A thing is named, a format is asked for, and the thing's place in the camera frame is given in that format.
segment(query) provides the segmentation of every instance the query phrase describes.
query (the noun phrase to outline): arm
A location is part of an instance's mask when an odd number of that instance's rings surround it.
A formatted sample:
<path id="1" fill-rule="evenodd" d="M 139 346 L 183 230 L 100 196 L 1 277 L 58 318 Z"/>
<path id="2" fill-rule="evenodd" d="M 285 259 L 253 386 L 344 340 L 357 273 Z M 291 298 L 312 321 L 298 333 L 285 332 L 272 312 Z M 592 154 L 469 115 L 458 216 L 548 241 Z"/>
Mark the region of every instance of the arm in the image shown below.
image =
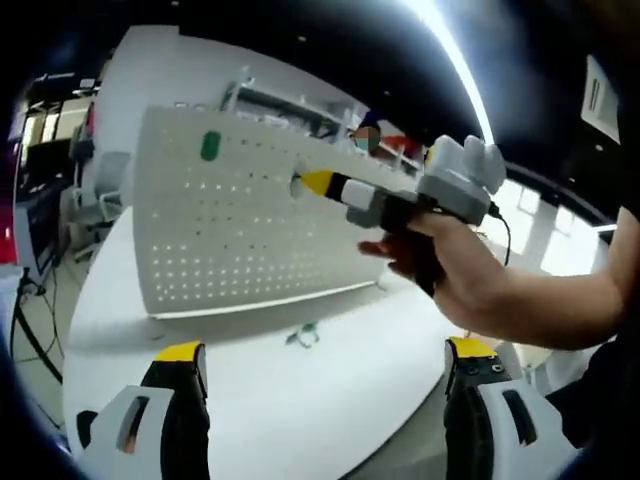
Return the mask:
<path id="1" fill-rule="evenodd" d="M 479 274 L 475 286 L 461 289 L 449 282 L 437 291 L 435 300 L 445 315 L 482 335 L 556 349 L 581 349 L 616 332 L 640 267 L 640 223 L 627 210 L 620 210 L 608 265 L 591 275 L 547 277 L 501 269 L 479 246 L 476 248 L 474 270 L 481 268 L 489 276 Z M 448 258 L 446 251 L 438 253 L 441 261 Z M 445 269 L 456 271 L 457 267 L 452 264 Z M 480 284 L 490 286 L 479 289 Z M 468 292 L 477 294 L 470 297 Z"/>

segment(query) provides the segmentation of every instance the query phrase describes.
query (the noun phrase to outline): white pegboard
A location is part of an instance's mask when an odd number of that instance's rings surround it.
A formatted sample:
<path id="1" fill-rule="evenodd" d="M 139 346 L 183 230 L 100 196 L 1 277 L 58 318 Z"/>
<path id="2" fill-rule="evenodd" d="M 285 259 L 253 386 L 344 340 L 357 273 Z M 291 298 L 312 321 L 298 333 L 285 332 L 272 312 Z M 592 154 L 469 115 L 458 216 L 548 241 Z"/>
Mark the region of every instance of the white pegboard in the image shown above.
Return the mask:
<path id="1" fill-rule="evenodd" d="M 204 161 L 205 134 L 221 136 Z M 381 232 L 345 221 L 346 208 L 297 199 L 297 165 L 332 169 L 390 189 L 415 180 L 317 139 L 216 112 L 151 107 L 138 142 L 134 243 L 149 313 L 225 308 L 375 282 L 379 260 L 356 243 Z"/>

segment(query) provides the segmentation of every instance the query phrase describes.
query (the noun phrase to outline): hand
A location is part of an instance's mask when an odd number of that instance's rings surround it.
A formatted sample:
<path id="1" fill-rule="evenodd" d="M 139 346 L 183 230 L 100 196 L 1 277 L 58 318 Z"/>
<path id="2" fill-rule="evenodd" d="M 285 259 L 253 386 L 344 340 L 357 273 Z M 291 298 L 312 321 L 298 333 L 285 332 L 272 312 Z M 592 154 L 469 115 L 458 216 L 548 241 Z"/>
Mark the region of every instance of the hand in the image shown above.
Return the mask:
<path id="1" fill-rule="evenodd" d="M 436 256 L 445 271 L 434 300 L 456 325 L 474 330 L 477 317 L 490 310 L 499 296 L 505 268 L 468 225 L 438 214 L 422 214 L 409 228 L 433 238 Z M 416 276 L 413 249 L 402 234 L 387 234 L 378 242 L 361 242 L 364 255 L 391 260 L 389 268 L 409 280 Z"/>

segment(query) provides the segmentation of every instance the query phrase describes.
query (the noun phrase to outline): white table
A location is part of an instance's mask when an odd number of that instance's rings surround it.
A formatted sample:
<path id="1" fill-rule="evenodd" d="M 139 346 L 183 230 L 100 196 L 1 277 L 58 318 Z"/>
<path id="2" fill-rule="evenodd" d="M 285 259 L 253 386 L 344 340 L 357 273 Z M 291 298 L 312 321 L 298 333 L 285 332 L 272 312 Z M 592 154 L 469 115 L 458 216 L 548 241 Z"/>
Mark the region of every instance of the white table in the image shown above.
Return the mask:
<path id="1" fill-rule="evenodd" d="M 460 334 L 397 277 L 386 279 L 394 293 L 363 290 L 363 306 L 348 313 L 335 313 L 344 309 L 337 295 L 223 320 L 149 319 L 132 230 L 129 209 L 97 254 L 70 327 L 63 409 L 76 456 L 78 412 L 99 411 L 138 384 L 163 347 L 199 338 L 207 345 L 212 477 L 339 478 L 416 410 L 443 372 L 443 340 Z M 292 325 L 315 320 L 318 344 L 285 346 Z"/>

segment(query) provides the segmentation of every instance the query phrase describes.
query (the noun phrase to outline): office chair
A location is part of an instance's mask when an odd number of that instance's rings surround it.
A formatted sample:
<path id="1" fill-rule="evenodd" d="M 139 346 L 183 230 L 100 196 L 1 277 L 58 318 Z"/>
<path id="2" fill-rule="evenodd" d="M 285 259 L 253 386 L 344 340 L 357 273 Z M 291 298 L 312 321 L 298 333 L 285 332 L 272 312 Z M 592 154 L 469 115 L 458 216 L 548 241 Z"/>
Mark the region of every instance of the office chair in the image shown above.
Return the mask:
<path id="1" fill-rule="evenodd" d="M 109 230 L 122 213 L 121 185 L 130 161 L 126 152 L 107 152 L 96 166 L 93 190 L 74 189 L 70 222 L 93 233 L 94 239 L 91 245 L 75 252 L 76 262 L 100 248 L 101 232 Z"/>

